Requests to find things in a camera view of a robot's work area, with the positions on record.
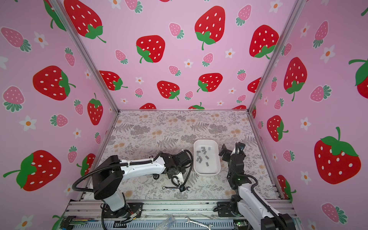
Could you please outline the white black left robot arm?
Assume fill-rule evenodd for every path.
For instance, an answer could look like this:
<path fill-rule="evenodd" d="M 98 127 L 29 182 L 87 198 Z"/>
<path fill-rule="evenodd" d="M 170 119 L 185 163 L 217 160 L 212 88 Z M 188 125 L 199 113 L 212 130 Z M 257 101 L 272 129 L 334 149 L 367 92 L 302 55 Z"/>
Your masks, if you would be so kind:
<path fill-rule="evenodd" d="M 176 155 L 159 152 L 153 158 L 131 161 L 113 155 L 74 182 L 72 189 L 93 193 L 94 199 L 101 200 L 102 218 L 127 217 L 133 213 L 126 203 L 125 195 L 118 189 L 122 181 L 146 175 L 157 180 L 161 174 L 165 174 L 173 184 L 170 190 L 184 192 L 188 189 L 186 183 L 193 165 L 194 157 L 188 150 L 182 150 Z"/>

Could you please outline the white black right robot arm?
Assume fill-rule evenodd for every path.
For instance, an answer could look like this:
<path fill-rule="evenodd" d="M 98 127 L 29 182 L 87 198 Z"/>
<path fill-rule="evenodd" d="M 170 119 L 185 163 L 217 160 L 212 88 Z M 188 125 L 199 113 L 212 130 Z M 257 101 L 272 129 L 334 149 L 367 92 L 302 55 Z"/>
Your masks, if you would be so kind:
<path fill-rule="evenodd" d="M 219 156 L 228 163 L 227 180 L 235 194 L 227 204 L 220 203 L 213 209 L 219 215 L 229 212 L 231 215 L 245 217 L 248 229 L 253 230 L 294 230 L 293 218 L 271 207 L 255 190 L 258 180 L 244 171 L 245 144 L 237 142 L 234 150 L 222 145 Z"/>

